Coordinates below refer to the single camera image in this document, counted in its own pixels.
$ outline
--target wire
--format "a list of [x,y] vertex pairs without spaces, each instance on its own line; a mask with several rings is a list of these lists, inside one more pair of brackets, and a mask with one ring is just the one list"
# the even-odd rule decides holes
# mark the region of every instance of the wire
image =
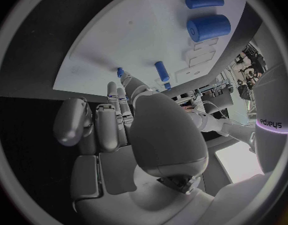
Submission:
[[225,116],[225,115],[221,112],[220,108],[217,107],[217,106],[216,106],[214,103],[212,103],[211,101],[202,101],[202,102],[199,103],[194,109],[198,108],[199,106],[201,106],[201,105],[203,105],[203,104],[212,104],[213,106],[215,106],[215,107],[218,109],[218,111],[221,113],[221,115],[222,115],[224,118],[229,119],[229,120],[231,120],[231,121],[233,121],[234,123],[237,123],[237,124],[239,124],[239,125],[242,125],[242,126],[245,126],[245,127],[251,127],[250,125],[244,125],[244,124],[242,124],[242,123],[240,123],[240,122],[238,122],[238,121],[232,120],[232,119],[230,119],[229,117]]

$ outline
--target purple light strip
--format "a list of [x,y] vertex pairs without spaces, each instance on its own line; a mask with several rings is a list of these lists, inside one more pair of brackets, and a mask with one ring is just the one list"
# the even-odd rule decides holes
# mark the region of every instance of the purple light strip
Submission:
[[267,127],[264,127],[263,125],[261,125],[261,124],[259,123],[258,120],[256,120],[256,125],[257,125],[259,128],[264,129],[264,130],[269,131],[269,132],[272,132],[272,133],[276,133],[276,134],[288,134],[288,131],[277,131],[277,130],[271,130],[271,129],[267,128]]

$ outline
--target cable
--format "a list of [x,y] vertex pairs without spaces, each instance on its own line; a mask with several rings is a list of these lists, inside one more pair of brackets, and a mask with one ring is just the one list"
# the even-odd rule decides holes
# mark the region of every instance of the cable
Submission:
[[196,109],[197,107],[199,107],[199,106],[201,106],[201,105],[203,105],[203,104],[212,104],[213,106],[215,106],[215,107],[218,109],[218,111],[221,113],[221,115],[222,115],[224,118],[229,119],[229,120],[233,121],[234,123],[237,123],[237,124],[242,125],[242,126],[244,126],[244,127],[250,127],[249,125],[244,125],[244,124],[242,124],[242,123],[240,123],[240,122],[238,122],[238,121],[232,120],[232,119],[230,119],[229,117],[225,116],[225,115],[221,112],[220,108],[217,107],[217,106],[216,106],[214,103],[212,103],[211,101],[203,101],[203,102],[201,102],[200,104],[198,104],[194,109]]

